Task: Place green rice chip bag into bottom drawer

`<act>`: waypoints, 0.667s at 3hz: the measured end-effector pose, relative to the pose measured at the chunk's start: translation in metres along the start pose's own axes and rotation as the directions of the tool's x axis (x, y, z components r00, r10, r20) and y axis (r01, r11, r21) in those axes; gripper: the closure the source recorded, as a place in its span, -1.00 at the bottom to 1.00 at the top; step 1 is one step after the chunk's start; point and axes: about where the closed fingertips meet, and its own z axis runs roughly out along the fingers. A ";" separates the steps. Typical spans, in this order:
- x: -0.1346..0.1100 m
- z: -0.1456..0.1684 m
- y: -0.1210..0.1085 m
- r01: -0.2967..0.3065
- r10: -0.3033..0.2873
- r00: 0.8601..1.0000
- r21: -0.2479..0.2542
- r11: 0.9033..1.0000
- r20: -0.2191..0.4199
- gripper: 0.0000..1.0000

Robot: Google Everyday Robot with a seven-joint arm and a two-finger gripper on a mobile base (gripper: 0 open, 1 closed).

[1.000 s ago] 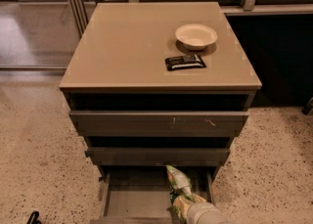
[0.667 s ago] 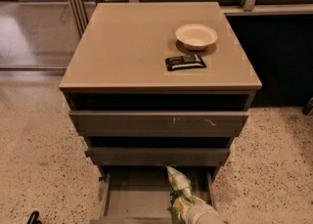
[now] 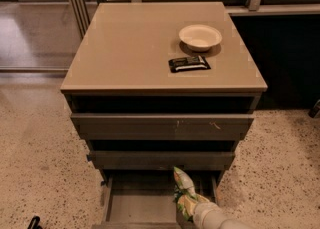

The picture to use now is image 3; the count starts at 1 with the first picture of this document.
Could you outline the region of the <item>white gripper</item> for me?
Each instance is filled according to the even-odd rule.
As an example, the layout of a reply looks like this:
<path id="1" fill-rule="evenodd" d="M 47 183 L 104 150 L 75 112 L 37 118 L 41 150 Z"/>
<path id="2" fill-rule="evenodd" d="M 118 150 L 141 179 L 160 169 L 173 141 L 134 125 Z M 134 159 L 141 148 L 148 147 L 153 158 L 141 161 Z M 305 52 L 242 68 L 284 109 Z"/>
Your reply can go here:
<path id="1" fill-rule="evenodd" d="M 198 229 L 219 229 L 223 221 L 221 209 L 203 196 L 196 199 L 186 196 L 185 209 Z"/>

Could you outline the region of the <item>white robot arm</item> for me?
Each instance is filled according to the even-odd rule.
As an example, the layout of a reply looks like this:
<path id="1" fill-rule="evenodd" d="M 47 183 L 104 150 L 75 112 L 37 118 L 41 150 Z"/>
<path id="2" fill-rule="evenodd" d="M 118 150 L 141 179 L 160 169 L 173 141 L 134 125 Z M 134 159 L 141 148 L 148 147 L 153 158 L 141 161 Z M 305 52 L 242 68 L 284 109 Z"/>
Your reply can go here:
<path id="1" fill-rule="evenodd" d="M 229 218 L 217 204 L 210 201 L 199 202 L 186 196 L 185 208 L 197 229 L 254 229 L 239 220 Z"/>

